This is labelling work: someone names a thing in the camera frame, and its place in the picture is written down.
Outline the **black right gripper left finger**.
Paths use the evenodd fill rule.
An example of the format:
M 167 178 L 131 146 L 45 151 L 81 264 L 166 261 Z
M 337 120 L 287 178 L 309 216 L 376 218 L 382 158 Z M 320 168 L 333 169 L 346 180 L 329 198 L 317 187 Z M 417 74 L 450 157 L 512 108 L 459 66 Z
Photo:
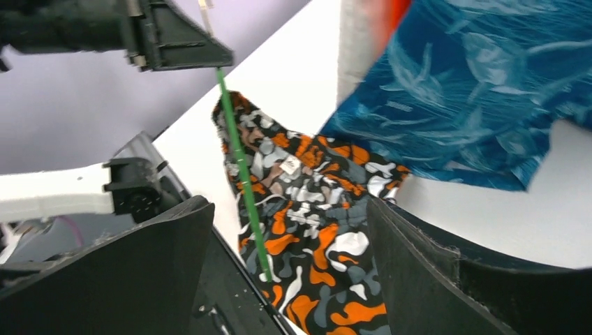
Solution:
M 187 334 L 215 206 L 195 196 L 105 241 L 1 266 L 2 334 Z

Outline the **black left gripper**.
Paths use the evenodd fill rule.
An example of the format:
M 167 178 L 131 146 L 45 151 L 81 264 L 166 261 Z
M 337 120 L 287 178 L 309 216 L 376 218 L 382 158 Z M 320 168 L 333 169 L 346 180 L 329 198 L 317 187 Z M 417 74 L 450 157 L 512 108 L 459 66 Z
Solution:
M 21 54 L 126 50 L 141 71 L 234 64 L 233 51 L 174 1 L 2 1 L 7 45 Z

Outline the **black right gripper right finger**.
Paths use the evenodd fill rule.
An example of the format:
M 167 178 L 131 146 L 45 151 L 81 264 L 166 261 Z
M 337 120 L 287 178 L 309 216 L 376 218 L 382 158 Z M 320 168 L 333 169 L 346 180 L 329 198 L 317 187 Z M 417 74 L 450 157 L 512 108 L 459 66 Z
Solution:
M 590 334 L 591 270 L 493 251 L 400 207 L 367 203 L 394 334 Z

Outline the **green hanger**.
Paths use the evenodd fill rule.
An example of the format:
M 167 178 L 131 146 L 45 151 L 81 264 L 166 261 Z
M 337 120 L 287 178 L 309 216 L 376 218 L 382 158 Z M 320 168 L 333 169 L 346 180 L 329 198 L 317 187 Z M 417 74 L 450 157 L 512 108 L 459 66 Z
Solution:
M 228 129 L 228 137 L 231 143 L 232 152 L 239 168 L 239 178 L 242 185 L 242 195 L 246 206 L 247 214 L 250 220 L 250 226 L 253 231 L 258 258 L 262 271 L 265 275 L 265 282 L 272 282 L 272 273 L 267 260 L 267 249 L 265 248 L 262 232 L 260 229 L 260 219 L 256 209 L 255 198 L 253 194 L 251 175 L 246 164 L 246 155 L 242 149 L 242 141 L 239 138 L 237 125 L 235 122 L 234 107 L 230 99 L 230 93 L 225 83 L 225 75 L 220 66 L 215 67 L 216 79 L 221 91 L 221 104 L 225 114 L 225 123 Z

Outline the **camouflage orange grey shorts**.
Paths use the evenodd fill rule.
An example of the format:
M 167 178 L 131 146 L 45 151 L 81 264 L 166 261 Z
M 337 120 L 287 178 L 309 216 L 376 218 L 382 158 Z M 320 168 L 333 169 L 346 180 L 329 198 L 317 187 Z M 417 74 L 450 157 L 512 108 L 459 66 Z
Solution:
M 212 119 L 235 194 L 239 254 L 275 309 L 307 334 L 389 334 L 366 207 L 392 200 L 407 167 L 359 146 L 290 131 L 230 92 L 271 274 L 261 269 L 221 105 Z

